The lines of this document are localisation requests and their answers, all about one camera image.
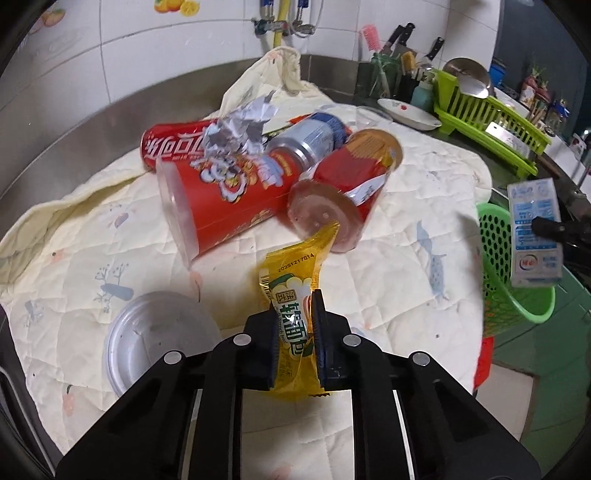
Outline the white plastic lid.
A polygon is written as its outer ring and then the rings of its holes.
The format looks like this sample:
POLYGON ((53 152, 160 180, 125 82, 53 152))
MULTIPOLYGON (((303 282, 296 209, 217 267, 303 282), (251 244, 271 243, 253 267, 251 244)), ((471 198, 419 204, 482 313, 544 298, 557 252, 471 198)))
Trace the white plastic lid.
POLYGON ((220 341, 221 331, 197 300, 156 291, 132 300, 115 317, 103 363, 111 388, 121 396, 168 352, 192 356, 220 341))

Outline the yellow snack packet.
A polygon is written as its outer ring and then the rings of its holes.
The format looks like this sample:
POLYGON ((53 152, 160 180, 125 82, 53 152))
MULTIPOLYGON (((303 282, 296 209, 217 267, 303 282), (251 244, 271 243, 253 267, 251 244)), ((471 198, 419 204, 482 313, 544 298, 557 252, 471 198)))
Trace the yellow snack packet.
POLYGON ((260 288, 279 324, 279 357, 270 390, 276 398, 300 401, 325 394, 315 366, 311 299, 338 233, 339 223, 329 223, 300 243, 267 253, 259 266, 260 288))

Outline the green perforated trash basket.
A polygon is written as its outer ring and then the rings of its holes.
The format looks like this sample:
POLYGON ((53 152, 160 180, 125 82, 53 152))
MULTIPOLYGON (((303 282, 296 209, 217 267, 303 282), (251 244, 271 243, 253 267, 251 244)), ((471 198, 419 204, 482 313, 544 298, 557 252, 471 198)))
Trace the green perforated trash basket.
POLYGON ((546 322, 555 309, 555 287, 511 284, 510 212, 492 203, 479 204, 477 211, 483 248, 484 336, 494 337, 521 323, 546 322))

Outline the lime green dish rack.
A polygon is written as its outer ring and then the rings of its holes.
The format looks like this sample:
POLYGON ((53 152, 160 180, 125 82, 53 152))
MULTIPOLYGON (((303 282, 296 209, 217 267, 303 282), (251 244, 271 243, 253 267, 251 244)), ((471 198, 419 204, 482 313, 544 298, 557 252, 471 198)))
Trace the lime green dish rack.
POLYGON ((441 121, 441 134, 463 134, 511 165, 518 178, 538 175, 537 158, 550 139, 500 100, 465 95, 457 77, 437 70, 434 111, 441 121))

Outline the cream quilted cloth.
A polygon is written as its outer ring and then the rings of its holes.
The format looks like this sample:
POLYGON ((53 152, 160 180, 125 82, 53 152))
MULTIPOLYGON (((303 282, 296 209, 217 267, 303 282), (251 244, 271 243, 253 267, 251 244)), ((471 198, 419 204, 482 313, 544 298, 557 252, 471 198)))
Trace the cream quilted cloth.
MULTIPOLYGON (((322 266, 325 306, 383 350, 431 354, 471 389, 483 334, 477 205, 492 179, 475 153, 394 123, 403 160, 352 251, 322 266)), ((265 311, 259 265, 294 244, 274 217, 185 265, 157 179, 137 146, 104 155, 92 136, 80 153, 39 160, 35 186, 1 200, 1 304, 40 423, 68 453, 115 403, 104 349, 126 307, 161 319, 186 300, 222 335, 265 311)))

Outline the steel ladle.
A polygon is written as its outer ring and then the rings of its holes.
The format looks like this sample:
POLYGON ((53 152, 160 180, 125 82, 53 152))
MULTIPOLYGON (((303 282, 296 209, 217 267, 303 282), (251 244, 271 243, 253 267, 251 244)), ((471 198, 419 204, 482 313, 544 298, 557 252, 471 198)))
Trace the steel ladle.
POLYGON ((480 63, 470 58, 458 57, 449 60, 443 70, 458 80, 460 93, 478 99, 486 99, 491 92, 491 78, 480 63))

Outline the white oval plate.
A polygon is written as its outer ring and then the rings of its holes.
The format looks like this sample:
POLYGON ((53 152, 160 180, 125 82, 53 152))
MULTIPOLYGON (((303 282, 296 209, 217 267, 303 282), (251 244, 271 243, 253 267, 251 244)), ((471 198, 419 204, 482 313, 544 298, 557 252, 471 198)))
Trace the white oval plate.
POLYGON ((442 126, 442 122, 432 114, 399 100, 381 98, 378 105, 390 114, 394 121, 418 131, 434 131, 442 126))

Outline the red Pringles can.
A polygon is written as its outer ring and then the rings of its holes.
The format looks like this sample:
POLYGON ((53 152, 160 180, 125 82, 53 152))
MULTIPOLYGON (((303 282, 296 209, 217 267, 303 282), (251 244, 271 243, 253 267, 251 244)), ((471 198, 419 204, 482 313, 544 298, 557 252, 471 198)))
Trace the red Pringles can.
POLYGON ((185 266, 204 252, 287 209, 305 163, 280 148, 156 162, 163 211, 185 266))

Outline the dark green utensil holder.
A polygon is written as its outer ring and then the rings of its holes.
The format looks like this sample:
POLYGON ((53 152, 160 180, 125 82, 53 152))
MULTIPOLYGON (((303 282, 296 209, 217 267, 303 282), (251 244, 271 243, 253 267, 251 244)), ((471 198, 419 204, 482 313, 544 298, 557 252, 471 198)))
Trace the dark green utensil holder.
POLYGON ((370 61, 359 64, 353 97, 360 101, 392 99, 398 92, 401 76, 398 58, 375 53, 370 61))

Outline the silver blue drink can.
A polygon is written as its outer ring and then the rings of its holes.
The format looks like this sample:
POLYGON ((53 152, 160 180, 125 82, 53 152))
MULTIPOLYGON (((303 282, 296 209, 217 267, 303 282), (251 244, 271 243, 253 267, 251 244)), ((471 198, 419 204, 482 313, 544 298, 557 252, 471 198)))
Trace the silver blue drink can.
POLYGON ((305 171, 345 145, 348 138, 349 129, 341 119, 317 111, 270 139, 266 151, 290 153, 305 171))

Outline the pink brush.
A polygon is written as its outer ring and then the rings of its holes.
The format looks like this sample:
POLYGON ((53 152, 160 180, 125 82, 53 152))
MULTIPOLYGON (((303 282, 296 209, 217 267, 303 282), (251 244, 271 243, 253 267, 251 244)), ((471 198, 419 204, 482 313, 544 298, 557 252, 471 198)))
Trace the pink brush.
POLYGON ((377 27, 374 24, 363 25, 361 33, 370 52, 379 53, 382 47, 377 27))

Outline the red Coca-Cola can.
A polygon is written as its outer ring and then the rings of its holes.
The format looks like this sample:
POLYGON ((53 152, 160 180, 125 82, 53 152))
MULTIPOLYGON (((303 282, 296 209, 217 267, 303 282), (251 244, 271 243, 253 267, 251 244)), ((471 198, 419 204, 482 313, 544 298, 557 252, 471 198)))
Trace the red Coca-Cola can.
POLYGON ((144 164, 197 160, 204 156, 204 133, 214 120, 157 124, 143 132, 139 152, 144 164))

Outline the crumpled white paper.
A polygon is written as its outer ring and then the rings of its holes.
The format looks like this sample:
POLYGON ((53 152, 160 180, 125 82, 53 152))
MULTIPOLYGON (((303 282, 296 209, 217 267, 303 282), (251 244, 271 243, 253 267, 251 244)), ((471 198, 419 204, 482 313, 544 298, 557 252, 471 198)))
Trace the crumpled white paper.
POLYGON ((263 127, 276 115, 277 108, 271 104, 276 91, 240 105, 225 116, 218 118, 204 131, 204 157, 227 157, 263 153, 263 127))

